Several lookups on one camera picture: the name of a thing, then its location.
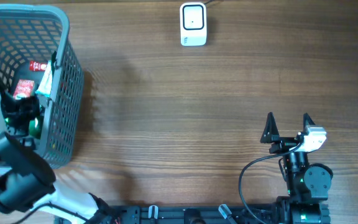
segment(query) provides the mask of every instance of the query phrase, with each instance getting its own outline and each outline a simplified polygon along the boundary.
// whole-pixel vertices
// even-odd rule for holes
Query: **gray plastic basket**
[[[66,14],[57,7],[0,4],[0,69],[4,71],[0,76],[11,93],[20,78],[39,84],[42,76],[29,71],[29,61],[46,63],[57,52],[51,95],[44,102],[42,135],[35,143],[36,153],[54,169],[71,159],[84,86],[69,29]]]

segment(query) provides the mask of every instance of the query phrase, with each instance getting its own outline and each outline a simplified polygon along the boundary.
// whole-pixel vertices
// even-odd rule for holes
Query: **wood grain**
[[[358,223],[358,1],[216,2],[207,45],[187,48],[181,3],[56,4],[86,71],[74,157],[57,177],[112,205],[239,205],[242,167],[268,154],[267,113],[293,136],[308,112],[328,132],[310,162],[335,173],[333,223]],[[243,184],[250,202],[286,194],[277,160]]]

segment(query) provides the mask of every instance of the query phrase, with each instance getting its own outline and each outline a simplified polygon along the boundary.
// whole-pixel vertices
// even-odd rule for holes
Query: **cable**
[[[67,213],[67,214],[69,214],[69,215],[73,215],[74,217],[80,218],[80,219],[82,219],[82,220],[84,220],[84,221],[86,221],[86,222],[88,221],[88,219],[86,219],[85,217],[83,217],[83,216],[81,216],[81,215],[79,215],[79,214],[77,214],[77,213],[71,212],[71,211],[69,211],[69,210],[67,210],[67,209],[65,209],[65,208],[59,207],[59,206],[54,205],[54,204],[52,204],[52,203],[44,203],[44,204],[41,204],[41,205],[37,206],[37,207],[36,207],[35,209],[33,209],[31,212],[27,213],[27,214],[26,214],[23,218],[21,218],[20,220],[14,222],[14,223],[11,223],[11,224],[20,224],[20,223],[24,222],[24,221],[25,221],[26,219],[28,219],[31,215],[33,215],[38,209],[40,209],[40,208],[42,208],[42,207],[46,207],[46,206],[52,207],[52,208],[56,208],[56,209],[58,209],[58,210],[60,210],[60,211],[62,211],[62,212],[65,212],[65,213]]]
[[[209,0],[208,2],[204,3],[204,5],[207,5],[207,4],[209,4],[209,3],[213,2],[213,1],[215,1],[215,0]]]
[[[242,180],[242,176],[244,175],[244,172],[250,167],[252,166],[253,164],[257,163],[257,162],[260,162],[260,161],[264,161],[266,159],[271,159],[271,158],[275,158],[275,157],[280,157],[280,156],[285,156],[285,155],[288,155],[290,153],[293,153],[295,152],[296,150],[299,149],[299,147],[301,147],[303,143],[300,142],[297,146],[295,146],[293,149],[289,150],[288,152],[283,152],[283,153],[280,153],[280,154],[276,154],[276,155],[271,155],[271,156],[265,156],[265,157],[262,157],[262,158],[259,158],[259,159],[256,159],[250,163],[248,163],[241,171],[240,173],[240,177],[239,177],[239,193],[240,193],[240,198],[242,200],[242,203],[244,204],[244,206],[246,207],[246,209],[248,210],[248,212],[258,221],[258,222],[261,222],[261,224],[266,224],[265,222],[263,222],[261,219],[259,219],[258,217],[256,217],[256,215],[251,211],[251,209],[248,207],[248,204],[246,202],[246,200],[244,199],[244,196],[242,196],[242,190],[241,190],[241,180]]]

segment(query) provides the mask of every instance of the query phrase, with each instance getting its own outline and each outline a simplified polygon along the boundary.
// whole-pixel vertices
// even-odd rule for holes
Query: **laundry basket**
[[[52,168],[67,164],[73,143],[84,73],[74,54],[66,14],[53,6],[0,4],[0,76],[11,94],[19,79],[39,84],[43,72],[29,70],[29,62],[47,63],[57,52],[49,98],[44,99],[44,121],[34,150]]]

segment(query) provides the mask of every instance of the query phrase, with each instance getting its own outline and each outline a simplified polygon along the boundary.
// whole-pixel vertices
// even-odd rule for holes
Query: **wooden surface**
[[[203,47],[180,45],[181,3],[56,4],[86,75],[57,177],[115,205],[239,205],[241,169],[269,153],[267,113],[294,136],[308,112],[328,132],[309,160],[334,171],[332,221],[358,223],[358,3],[216,2]],[[286,195],[276,159],[243,180],[248,202]]]

